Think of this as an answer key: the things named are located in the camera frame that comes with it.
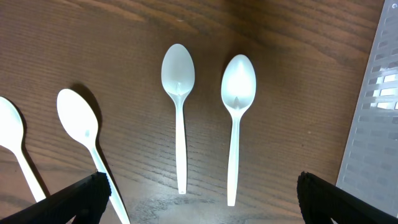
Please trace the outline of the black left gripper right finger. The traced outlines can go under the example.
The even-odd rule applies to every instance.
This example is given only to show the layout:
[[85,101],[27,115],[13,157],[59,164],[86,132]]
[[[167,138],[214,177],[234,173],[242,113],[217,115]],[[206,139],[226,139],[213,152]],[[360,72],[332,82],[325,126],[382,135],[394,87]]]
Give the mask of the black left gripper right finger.
[[309,172],[298,176],[297,197],[306,224],[397,224],[392,215]]

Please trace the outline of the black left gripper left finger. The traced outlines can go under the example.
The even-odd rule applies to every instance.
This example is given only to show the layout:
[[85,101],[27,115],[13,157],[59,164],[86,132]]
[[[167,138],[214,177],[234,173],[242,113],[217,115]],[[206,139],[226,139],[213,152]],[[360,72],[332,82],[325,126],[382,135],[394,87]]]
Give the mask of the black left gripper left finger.
[[103,172],[81,179],[50,197],[1,220],[7,223],[99,223],[111,196]]

